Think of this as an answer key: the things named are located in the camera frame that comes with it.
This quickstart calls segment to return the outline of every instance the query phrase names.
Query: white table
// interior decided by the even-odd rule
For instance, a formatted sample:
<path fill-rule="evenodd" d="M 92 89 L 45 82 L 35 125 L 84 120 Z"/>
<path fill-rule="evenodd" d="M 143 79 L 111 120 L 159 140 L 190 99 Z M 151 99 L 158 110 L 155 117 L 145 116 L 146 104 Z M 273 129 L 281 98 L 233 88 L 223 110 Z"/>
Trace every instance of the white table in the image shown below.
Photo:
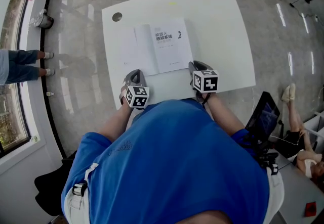
<path fill-rule="evenodd" d="M 115 13 L 122 19 L 112 20 Z M 248 35 L 236 0 L 131 0 L 102 10 L 110 82 L 116 107 L 124 77 L 117 33 L 126 27 L 184 17 L 194 60 L 219 72 L 218 92 L 254 86 L 255 75 Z M 194 97 L 188 69 L 147 76 L 150 104 Z"/>

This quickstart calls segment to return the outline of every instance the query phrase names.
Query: open book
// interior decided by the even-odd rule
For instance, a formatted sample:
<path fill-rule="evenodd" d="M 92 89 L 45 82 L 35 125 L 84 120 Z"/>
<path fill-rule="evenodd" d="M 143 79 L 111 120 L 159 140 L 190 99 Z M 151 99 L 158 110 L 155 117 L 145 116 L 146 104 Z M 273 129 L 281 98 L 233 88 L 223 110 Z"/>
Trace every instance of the open book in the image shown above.
<path fill-rule="evenodd" d="M 192 61 L 183 18 L 123 29 L 119 34 L 120 62 L 126 72 L 140 69 L 145 76 L 188 68 Z"/>

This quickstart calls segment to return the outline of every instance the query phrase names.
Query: blue shorts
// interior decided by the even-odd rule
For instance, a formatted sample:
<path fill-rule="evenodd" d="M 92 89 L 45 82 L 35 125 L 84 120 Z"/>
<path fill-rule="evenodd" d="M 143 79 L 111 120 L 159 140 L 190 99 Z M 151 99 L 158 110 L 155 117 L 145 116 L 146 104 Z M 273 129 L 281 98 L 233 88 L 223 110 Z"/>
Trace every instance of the blue shorts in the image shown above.
<path fill-rule="evenodd" d="M 26 64 L 34 64 L 38 51 L 9 51 L 9 75 L 6 84 L 37 80 L 39 69 Z"/>

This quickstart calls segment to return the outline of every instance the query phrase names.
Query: strap buckle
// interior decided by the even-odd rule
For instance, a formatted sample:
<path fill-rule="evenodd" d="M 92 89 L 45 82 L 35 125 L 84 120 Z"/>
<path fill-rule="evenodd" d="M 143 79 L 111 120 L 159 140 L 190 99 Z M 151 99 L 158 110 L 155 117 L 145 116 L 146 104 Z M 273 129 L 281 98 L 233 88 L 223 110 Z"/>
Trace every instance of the strap buckle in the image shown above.
<path fill-rule="evenodd" d="M 75 184 L 72 189 L 72 193 L 77 196 L 83 197 L 85 194 L 85 190 L 88 188 L 87 181 L 83 181 L 81 183 Z"/>

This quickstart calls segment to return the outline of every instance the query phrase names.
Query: polished floor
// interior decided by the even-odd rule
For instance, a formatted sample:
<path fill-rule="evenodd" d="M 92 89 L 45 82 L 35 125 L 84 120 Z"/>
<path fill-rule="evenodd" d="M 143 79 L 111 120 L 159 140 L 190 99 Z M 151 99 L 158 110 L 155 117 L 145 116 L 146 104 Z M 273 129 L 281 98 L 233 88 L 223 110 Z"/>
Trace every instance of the polished floor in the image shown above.
<path fill-rule="evenodd" d="M 46 32 L 45 50 L 54 52 L 46 66 L 56 69 L 47 78 L 55 126 L 63 148 L 75 151 L 82 135 L 97 131 L 115 111 L 109 82 L 102 32 L 101 10 L 127 0 L 51 0 L 48 14 L 55 19 Z M 301 118 L 312 117 L 322 106 L 318 92 L 324 83 L 323 27 L 315 17 L 305 19 L 289 6 L 296 0 L 237 0 L 250 40 L 256 86 L 255 104 L 263 91 L 271 93 L 287 122 L 280 102 L 282 89 L 297 84 L 297 108 Z M 317 14 L 324 0 L 294 5 L 303 15 Z M 252 89 L 243 88 L 219 96 L 245 124 L 254 104 Z"/>

